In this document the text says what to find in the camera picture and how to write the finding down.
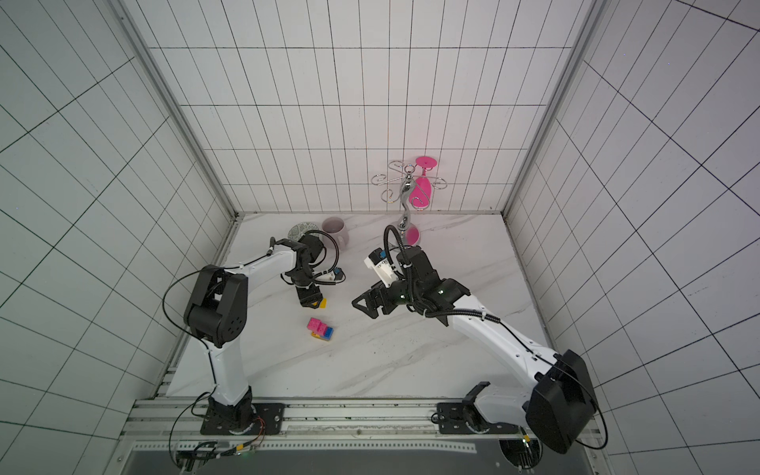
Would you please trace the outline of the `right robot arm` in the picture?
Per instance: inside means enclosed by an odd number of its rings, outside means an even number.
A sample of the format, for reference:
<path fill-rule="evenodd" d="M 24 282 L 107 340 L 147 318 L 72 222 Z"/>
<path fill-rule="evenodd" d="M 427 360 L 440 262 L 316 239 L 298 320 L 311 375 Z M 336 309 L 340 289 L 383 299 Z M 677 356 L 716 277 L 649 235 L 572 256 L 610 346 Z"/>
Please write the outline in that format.
<path fill-rule="evenodd" d="M 564 454 L 580 437 L 599 403 L 583 358 L 538 344 L 493 315 L 460 282 L 442 279 L 417 245 L 401 243 L 399 230 L 389 225 L 384 244 L 365 261 L 379 282 L 352 301 L 354 309 L 375 319 L 400 307 L 436 320 L 475 340 L 498 359 L 519 382 L 501 389 L 489 381 L 474 386 L 461 400 L 461 411 L 450 418 L 476 435 L 498 425 L 529 429 L 545 447 Z M 391 247 L 389 241 L 400 241 Z"/>

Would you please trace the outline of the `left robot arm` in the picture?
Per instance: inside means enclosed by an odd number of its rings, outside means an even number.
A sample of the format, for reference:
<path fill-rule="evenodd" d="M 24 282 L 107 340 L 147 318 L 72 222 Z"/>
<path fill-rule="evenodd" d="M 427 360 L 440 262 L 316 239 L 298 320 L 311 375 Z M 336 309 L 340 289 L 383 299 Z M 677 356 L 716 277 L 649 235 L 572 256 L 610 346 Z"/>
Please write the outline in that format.
<path fill-rule="evenodd" d="M 326 306 L 324 286 L 346 281 L 338 267 L 340 246 L 321 230 L 307 230 L 297 241 L 270 240 L 264 255 L 234 266 L 207 265 L 196 279 L 180 328 L 200 342 L 210 364 L 213 388 L 205 398 L 202 435 L 276 435 L 281 404 L 255 405 L 243 372 L 239 337 L 247 324 L 249 293 L 277 277 L 293 286 L 306 309 Z"/>

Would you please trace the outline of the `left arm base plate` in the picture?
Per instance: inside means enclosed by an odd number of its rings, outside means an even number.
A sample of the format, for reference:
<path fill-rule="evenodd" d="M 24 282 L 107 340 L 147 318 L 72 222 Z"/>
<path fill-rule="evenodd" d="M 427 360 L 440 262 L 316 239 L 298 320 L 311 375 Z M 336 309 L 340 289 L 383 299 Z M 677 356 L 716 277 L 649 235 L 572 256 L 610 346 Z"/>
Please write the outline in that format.
<path fill-rule="evenodd" d="M 253 437 L 260 431 L 265 435 L 278 435 L 282 428 L 285 406 L 279 403 L 253 403 L 243 412 L 243 419 L 235 422 L 216 409 L 209 409 L 201 425 L 201 435 L 226 437 Z"/>

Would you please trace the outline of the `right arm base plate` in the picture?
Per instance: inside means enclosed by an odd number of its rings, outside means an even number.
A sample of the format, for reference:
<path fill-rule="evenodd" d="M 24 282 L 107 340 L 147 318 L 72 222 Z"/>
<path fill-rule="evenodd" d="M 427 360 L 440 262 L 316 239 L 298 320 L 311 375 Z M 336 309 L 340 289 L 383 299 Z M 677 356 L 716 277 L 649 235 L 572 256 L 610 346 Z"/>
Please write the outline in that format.
<path fill-rule="evenodd" d="M 488 423 L 471 403 L 438 403 L 429 418 L 442 435 L 518 435 L 521 428 Z"/>

